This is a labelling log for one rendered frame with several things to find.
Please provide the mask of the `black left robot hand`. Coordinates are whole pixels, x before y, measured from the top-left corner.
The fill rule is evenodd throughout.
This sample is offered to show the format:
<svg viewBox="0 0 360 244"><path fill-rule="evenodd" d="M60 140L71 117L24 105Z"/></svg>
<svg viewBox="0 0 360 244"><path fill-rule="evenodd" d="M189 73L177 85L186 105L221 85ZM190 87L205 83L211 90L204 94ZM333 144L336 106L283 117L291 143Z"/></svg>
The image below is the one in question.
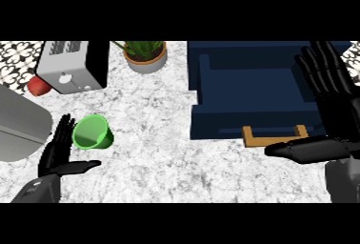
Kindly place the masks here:
<svg viewBox="0 0 360 244"><path fill-rule="evenodd" d="M44 152L38 164L38 177L56 174L58 176L86 173L90 169L102 165L100 160L72 161L72 133L75 120L69 114L63 114L52 141L46 144Z"/></svg>

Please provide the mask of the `grey rounded appliance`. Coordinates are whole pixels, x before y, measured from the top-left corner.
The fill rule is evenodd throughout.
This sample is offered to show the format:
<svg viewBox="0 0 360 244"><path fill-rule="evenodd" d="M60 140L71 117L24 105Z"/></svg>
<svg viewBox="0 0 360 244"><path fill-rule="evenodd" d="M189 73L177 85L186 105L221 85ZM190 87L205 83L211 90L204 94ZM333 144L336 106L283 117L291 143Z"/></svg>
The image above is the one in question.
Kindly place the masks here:
<svg viewBox="0 0 360 244"><path fill-rule="evenodd" d="M15 162L37 151L52 123L49 111L0 85L0 161Z"/></svg>

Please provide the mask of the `dark blue cabinet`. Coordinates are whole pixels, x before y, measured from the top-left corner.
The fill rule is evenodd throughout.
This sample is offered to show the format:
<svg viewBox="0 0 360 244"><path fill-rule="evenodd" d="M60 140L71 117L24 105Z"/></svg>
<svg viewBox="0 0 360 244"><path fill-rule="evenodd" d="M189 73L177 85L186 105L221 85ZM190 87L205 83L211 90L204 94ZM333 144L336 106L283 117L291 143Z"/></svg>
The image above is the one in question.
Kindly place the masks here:
<svg viewBox="0 0 360 244"><path fill-rule="evenodd" d="M196 90L202 54L212 70L282 69L291 67L294 55L308 45L308 41L189 41L189 90Z"/></svg>

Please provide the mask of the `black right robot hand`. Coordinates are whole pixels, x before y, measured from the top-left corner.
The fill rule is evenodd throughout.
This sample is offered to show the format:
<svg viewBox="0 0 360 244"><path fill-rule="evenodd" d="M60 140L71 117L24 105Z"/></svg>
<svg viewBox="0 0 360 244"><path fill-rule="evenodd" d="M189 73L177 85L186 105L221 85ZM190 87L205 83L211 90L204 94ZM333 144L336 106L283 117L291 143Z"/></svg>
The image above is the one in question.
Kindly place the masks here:
<svg viewBox="0 0 360 244"><path fill-rule="evenodd" d="M360 87L330 42L313 41L295 62L314 94L326 134L276 143L266 147L264 154L298 164L350 157L360 160Z"/></svg>

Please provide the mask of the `potted green plant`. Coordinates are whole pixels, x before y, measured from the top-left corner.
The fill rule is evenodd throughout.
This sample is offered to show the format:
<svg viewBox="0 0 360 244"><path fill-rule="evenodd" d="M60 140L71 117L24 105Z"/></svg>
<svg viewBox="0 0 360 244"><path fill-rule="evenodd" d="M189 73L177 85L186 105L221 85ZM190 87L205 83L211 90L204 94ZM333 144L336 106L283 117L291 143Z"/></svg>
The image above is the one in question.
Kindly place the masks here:
<svg viewBox="0 0 360 244"><path fill-rule="evenodd" d="M156 72L165 65L165 41L125 41L112 44L122 50L131 70L140 74Z"/></svg>

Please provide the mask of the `green cup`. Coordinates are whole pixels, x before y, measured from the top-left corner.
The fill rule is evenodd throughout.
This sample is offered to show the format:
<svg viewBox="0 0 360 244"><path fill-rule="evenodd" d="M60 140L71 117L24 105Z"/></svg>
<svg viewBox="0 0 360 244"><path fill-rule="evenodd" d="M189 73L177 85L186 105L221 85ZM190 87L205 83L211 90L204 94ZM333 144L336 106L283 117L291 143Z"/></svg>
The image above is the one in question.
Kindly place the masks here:
<svg viewBox="0 0 360 244"><path fill-rule="evenodd" d="M72 140L83 150L106 149L114 142L112 131L106 119L97 115L87 115L74 128Z"/></svg>

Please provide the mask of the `silver toaster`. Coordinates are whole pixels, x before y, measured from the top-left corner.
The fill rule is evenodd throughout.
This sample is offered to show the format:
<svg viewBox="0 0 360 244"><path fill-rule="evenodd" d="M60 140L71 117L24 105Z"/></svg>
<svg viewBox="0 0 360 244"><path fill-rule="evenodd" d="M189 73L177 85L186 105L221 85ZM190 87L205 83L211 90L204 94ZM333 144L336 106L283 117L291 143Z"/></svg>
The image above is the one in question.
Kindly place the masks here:
<svg viewBox="0 0 360 244"><path fill-rule="evenodd" d="M106 87L108 41L44 41L35 74L62 94Z"/></svg>

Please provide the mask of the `red apple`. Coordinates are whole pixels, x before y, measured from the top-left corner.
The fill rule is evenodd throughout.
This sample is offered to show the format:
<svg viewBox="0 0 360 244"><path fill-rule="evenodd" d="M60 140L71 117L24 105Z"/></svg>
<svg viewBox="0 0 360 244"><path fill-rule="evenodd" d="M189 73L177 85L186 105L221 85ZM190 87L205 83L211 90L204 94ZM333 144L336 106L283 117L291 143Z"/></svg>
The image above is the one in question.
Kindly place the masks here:
<svg viewBox="0 0 360 244"><path fill-rule="evenodd" d="M52 90L52 87L38 76L34 76L31 78L27 87L28 87L28 91L34 96L41 96L47 94Z"/></svg>

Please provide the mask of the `dark blue open drawer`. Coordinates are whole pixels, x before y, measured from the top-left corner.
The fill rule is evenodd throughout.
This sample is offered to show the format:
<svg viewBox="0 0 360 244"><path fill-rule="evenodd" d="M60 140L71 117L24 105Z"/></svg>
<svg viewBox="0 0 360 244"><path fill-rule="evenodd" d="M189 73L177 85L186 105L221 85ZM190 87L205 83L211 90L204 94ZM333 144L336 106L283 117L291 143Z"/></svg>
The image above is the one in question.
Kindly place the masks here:
<svg viewBox="0 0 360 244"><path fill-rule="evenodd" d="M292 136L298 125L308 135L325 134L313 93L295 66L212 70L210 57L202 54L196 98L193 140L239 138L245 126L257 137Z"/></svg>

